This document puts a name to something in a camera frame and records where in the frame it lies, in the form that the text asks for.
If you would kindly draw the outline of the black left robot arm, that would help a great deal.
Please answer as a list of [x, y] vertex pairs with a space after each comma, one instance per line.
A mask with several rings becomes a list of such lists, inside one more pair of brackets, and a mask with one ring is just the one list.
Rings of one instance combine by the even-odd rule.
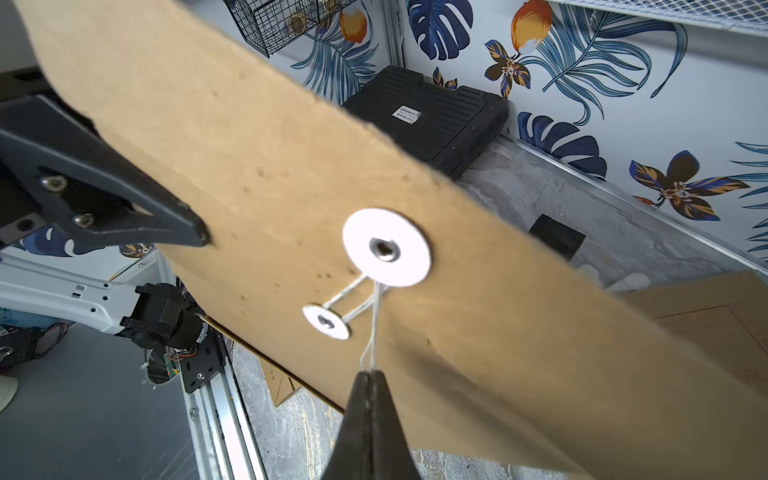
[[131, 164], [84, 120], [30, 95], [1, 104], [1, 304], [131, 340], [162, 359], [198, 355], [208, 328], [179, 283], [103, 280], [42, 264], [115, 247], [154, 260], [161, 244], [203, 247], [189, 206]]

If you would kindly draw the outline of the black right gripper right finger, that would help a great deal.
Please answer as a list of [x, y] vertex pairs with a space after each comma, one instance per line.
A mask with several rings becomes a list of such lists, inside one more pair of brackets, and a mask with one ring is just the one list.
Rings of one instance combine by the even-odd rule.
[[386, 378], [378, 370], [370, 377], [372, 478], [419, 480]]

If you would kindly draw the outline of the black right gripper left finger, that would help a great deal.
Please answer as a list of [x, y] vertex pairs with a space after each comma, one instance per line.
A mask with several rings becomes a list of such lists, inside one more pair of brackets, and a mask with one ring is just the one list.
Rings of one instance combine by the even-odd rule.
[[359, 372], [322, 480], [371, 478], [370, 374]]

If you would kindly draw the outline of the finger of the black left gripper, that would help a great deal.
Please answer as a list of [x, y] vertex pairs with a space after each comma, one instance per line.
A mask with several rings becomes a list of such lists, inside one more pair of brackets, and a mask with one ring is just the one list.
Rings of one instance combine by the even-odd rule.
[[1, 245], [52, 225], [89, 247], [203, 247], [193, 210], [44, 96], [1, 104]]

